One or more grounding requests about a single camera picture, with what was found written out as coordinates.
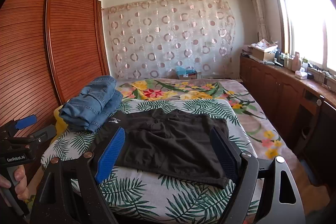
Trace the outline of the blue tissue box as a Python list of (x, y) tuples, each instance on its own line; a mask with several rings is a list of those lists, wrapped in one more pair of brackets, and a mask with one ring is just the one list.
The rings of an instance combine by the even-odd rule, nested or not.
[(193, 80), (193, 79), (197, 79), (198, 73), (197, 71), (192, 68), (192, 67), (188, 67), (188, 68), (184, 68), (184, 67), (176, 67), (176, 74), (177, 74), (177, 79), (179, 80)]

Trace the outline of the wooden sideboard cabinet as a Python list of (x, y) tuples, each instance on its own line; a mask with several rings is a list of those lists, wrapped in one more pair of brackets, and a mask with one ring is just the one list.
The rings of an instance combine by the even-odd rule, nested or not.
[(289, 69), (240, 58), (240, 78), (261, 106), (286, 145), (298, 153), (298, 145), (308, 139), (307, 149), (323, 156), (335, 152), (335, 122), (326, 118), (326, 127), (308, 137), (317, 115), (320, 96), (335, 106), (335, 93), (314, 80), (299, 80)]

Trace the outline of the yellow pillow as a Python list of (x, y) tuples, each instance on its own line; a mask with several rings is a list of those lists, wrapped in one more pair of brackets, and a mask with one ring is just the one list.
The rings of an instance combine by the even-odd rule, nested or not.
[(59, 116), (59, 113), (60, 113), (60, 110), (61, 110), (62, 107), (63, 106), (61, 105), (54, 110), (54, 117), (56, 119), (56, 124), (55, 124), (56, 136), (52, 139), (51, 143), (56, 141), (56, 139), (58, 137), (62, 136), (62, 134), (65, 132), (65, 130), (68, 127), (68, 124), (66, 124), (66, 122), (63, 120), (63, 118)]

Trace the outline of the beige window curtain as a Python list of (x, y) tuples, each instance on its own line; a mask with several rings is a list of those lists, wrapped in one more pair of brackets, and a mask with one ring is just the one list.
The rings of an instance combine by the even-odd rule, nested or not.
[(269, 34), (266, 26), (264, 0), (252, 0), (257, 19), (258, 40), (265, 39), (269, 41)]

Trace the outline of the folded blue jeans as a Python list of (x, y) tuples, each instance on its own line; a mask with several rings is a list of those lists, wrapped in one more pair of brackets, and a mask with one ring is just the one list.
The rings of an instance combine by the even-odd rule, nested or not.
[(85, 86), (59, 110), (71, 131), (95, 132), (117, 110), (122, 94), (112, 76), (100, 76)]

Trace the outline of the pink bottle on sideboard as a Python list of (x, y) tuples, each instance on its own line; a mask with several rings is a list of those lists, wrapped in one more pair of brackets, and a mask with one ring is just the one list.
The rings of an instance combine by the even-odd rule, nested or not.
[(299, 52), (295, 52), (292, 65), (291, 65), (291, 70), (294, 72), (299, 71), (301, 67), (302, 67), (302, 62), (300, 60)]

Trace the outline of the cardboard box on sideboard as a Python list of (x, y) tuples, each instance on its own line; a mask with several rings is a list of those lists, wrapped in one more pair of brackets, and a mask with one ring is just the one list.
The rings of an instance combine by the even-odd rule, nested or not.
[(252, 56), (260, 61), (273, 61), (275, 58), (275, 50), (277, 46), (268, 47), (266, 49), (252, 47)]

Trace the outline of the dark wooden chair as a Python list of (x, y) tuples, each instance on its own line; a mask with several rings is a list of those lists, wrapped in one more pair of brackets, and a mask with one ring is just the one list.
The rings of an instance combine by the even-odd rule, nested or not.
[(298, 159), (313, 185), (335, 191), (335, 107), (323, 96), (310, 132), (298, 145)]

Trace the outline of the floral bed sheet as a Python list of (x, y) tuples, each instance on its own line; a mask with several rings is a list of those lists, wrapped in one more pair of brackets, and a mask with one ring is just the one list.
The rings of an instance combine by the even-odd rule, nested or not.
[(302, 171), (296, 155), (287, 147), (249, 91), (235, 80), (141, 80), (120, 84), (124, 113), (162, 109), (182, 110), (226, 120), (230, 140), (260, 159), (282, 156), (293, 173)]

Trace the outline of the circle pattern sheer curtain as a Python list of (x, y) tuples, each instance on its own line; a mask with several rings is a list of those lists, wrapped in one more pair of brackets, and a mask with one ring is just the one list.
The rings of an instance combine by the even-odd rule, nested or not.
[(235, 17), (226, 0), (145, 0), (102, 11), (109, 63), (119, 79), (231, 78)]

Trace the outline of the window with wooden frame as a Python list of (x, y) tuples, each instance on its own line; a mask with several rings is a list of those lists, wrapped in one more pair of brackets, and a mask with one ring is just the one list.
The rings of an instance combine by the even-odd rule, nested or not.
[(282, 52), (299, 53), (322, 70), (335, 71), (335, 4), (332, 0), (277, 0)]

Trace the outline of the wooden slatted wardrobe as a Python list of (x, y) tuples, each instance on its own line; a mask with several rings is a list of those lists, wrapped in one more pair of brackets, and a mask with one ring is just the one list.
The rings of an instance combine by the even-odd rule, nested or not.
[(26, 137), (54, 110), (110, 73), (99, 0), (5, 0), (1, 7), (1, 124), (35, 115)]

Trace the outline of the black shorts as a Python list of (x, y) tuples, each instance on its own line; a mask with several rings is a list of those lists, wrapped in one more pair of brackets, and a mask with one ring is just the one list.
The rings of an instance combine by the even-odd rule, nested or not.
[(140, 169), (182, 180), (224, 188), (228, 178), (210, 143), (210, 131), (219, 128), (225, 136), (226, 120), (181, 110), (165, 113), (153, 109), (125, 114), (117, 111), (97, 132), (94, 148), (121, 127), (125, 143), (117, 166)]

